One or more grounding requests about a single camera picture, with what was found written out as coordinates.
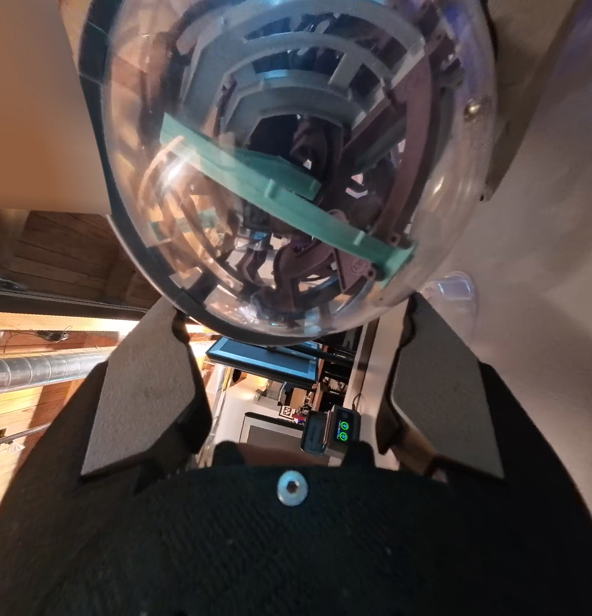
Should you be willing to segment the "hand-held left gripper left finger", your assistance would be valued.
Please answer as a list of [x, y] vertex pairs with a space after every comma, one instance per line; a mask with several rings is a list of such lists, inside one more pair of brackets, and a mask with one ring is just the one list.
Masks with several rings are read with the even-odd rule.
[[184, 313], [159, 300], [107, 362], [83, 477], [139, 463], [169, 474], [200, 451], [212, 415]]

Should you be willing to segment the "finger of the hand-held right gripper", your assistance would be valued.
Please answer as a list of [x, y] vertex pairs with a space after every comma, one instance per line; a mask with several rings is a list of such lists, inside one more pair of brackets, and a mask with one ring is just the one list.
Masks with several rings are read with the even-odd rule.
[[479, 201], [488, 202], [528, 134], [583, 1], [481, 1], [493, 44], [497, 122]]

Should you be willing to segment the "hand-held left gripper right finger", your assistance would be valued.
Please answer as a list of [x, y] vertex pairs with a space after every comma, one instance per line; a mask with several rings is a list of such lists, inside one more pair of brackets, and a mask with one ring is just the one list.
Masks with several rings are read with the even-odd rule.
[[407, 303], [378, 408], [376, 446], [422, 475], [447, 463], [505, 478], [479, 360], [419, 293]]

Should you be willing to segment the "clear plastic ring stand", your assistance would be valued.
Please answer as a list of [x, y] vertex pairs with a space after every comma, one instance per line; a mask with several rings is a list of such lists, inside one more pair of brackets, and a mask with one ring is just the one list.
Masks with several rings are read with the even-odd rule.
[[455, 271], [428, 281], [420, 294], [447, 321], [477, 315], [477, 289], [467, 273]]

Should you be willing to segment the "clear plastic maze ball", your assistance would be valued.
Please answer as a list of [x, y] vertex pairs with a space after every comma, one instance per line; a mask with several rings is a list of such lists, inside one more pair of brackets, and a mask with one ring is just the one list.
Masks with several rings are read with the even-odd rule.
[[180, 312], [259, 346], [422, 287], [484, 200], [488, 1], [90, 1], [109, 221]]

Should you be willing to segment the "black device green lights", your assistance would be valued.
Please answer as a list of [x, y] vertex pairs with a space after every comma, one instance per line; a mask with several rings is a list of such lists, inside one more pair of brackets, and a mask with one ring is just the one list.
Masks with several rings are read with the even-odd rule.
[[308, 413], [300, 440], [301, 450], [318, 457], [342, 456], [360, 441], [361, 415], [350, 408], [333, 405], [329, 412]]

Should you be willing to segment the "grey flat screen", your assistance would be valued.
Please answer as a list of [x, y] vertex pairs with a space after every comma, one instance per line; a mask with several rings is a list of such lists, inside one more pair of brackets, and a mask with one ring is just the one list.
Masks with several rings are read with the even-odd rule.
[[319, 381], [319, 359], [287, 347], [242, 343], [225, 336], [206, 353], [210, 360], [247, 374], [311, 389]]

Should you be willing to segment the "silver air duct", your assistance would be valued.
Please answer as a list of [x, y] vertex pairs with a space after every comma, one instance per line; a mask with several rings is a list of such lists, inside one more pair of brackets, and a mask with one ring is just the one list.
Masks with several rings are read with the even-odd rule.
[[25, 357], [0, 356], [0, 394], [83, 379], [114, 350], [115, 347], [99, 347]]

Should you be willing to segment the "black ceiling rail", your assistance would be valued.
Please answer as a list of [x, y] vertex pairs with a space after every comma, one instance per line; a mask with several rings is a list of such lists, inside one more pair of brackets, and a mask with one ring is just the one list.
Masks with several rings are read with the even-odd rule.
[[57, 317], [140, 320], [146, 309], [30, 291], [0, 278], [0, 313], [26, 313]]

